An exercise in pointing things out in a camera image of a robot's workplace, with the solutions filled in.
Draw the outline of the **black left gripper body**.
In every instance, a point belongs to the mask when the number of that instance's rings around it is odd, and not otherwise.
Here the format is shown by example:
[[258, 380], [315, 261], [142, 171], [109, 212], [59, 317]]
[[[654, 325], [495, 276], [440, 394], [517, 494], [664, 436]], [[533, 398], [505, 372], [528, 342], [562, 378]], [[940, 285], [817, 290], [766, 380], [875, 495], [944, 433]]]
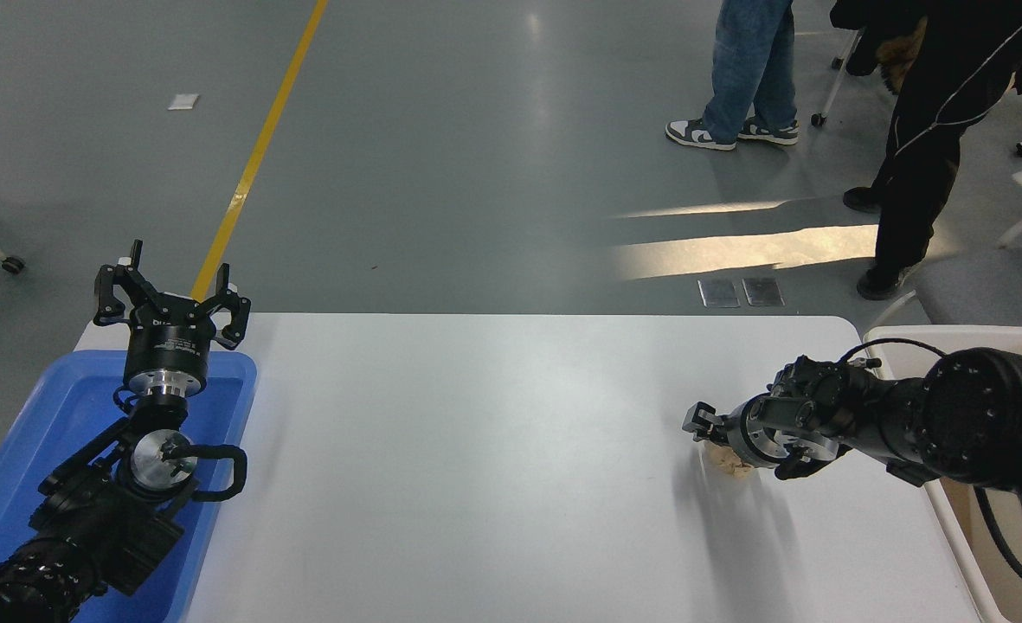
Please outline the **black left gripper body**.
[[160, 369], [186, 372], [191, 377], [207, 375], [216, 327], [210, 316], [194, 307], [195, 301], [178, 296], [157, 304], [135, 301], [128, 316], [127, 377]]

